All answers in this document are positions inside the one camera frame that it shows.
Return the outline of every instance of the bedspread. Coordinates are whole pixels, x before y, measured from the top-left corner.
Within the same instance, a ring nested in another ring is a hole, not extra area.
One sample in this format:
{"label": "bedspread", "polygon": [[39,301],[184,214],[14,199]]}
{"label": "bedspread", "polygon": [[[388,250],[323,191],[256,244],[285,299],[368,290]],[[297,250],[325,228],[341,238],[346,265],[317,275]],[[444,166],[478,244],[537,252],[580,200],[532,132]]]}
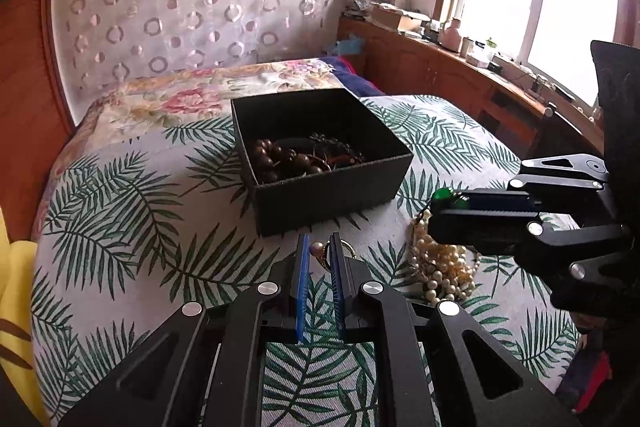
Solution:
{"label": "bedspread", "polygon": [[[439,187],[505,187],[519,161],[439,98],[364,103],[414,152],[398,194],[301,232],[325,241],[338,230],[377,279],[416,295],[419,286],[406,278],[410,218]],[[44,220],[32,297],[34,359],[53,423],[184,302],[232,301],[265,280],[297,237],[257,236],[228,116],[154,130],[76,160]],[[568,314],[553,309],[548,288],[513,259],[481,262],[463,307],[554,389],[577,340]],[[372,425],[372,345],[338,340],[330,277],[315,260],[312,270],[305,342],[268,346],[262,424]]]}
{"label": "bedspread", "polygon": [[39,240],[49,198],[62,172],[79,157],[150,130],[231,114],[230,100],[242,96],[342,87],[333,67],[318,58],[237,68],[181,71],[139,78],[94,102],[76,135],[51,168],[31,238]]}

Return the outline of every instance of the black box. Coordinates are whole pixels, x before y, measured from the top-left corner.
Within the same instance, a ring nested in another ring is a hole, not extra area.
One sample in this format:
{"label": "black box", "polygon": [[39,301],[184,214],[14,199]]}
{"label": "black box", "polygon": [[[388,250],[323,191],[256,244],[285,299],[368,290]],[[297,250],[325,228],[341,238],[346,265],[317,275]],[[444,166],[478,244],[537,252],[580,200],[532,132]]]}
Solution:
{"label": "black box", "polygon": [[[294,230],[392,200],[412,152],[346,89],[262,94],[231,101],[242,179],[263,236]],[[247,148],[318,132],[348,143],[367,162],[260,185]]]}

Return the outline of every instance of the wooden headboard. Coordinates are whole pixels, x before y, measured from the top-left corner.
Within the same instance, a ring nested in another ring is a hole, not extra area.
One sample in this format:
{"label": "wooden headboard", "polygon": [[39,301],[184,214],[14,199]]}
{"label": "wooden headboard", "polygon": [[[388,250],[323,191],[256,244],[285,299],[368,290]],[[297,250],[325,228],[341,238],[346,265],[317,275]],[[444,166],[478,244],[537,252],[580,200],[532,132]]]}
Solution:
{"label": "wooden headboard", "polygon": [[50,0],[0,0],[0,206],[28,239],[49,169],[74,126],[58,77]]}

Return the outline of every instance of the yellow cloth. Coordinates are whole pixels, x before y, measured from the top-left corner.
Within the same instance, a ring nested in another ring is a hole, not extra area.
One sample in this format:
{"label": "yellow cloth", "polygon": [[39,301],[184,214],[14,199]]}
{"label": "yellow cloth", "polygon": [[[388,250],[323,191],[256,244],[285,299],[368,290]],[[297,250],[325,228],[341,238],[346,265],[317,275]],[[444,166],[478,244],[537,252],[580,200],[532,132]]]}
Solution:
{"label": "yellow cloth", "polygon": [[10,244],[0,210],[0,365],[33,415],[48,425],[31,345],[31,283],[36,246],[31,241]]}

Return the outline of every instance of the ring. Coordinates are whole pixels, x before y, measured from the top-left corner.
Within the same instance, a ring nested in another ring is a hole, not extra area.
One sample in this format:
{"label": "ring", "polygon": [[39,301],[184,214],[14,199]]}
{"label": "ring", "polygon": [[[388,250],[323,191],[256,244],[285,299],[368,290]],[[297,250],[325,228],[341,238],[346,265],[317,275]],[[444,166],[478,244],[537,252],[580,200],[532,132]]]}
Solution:
{"label": "ring", "polygon": [[[344,239],[340,240],[340,244],[349,251],[352,259],[358,258],[356,256],[356,251],[353,250],[353,247],[349,243],[347,243]],[[327,257],[328,249],[329,249],[329,242],[327,241],[326,244],[324,245],[324,257],[322,259],[318,259],[318,261],[320,262],[321,266],[325,270],[330,271],[330,266],[329,266],[328,257]]]}

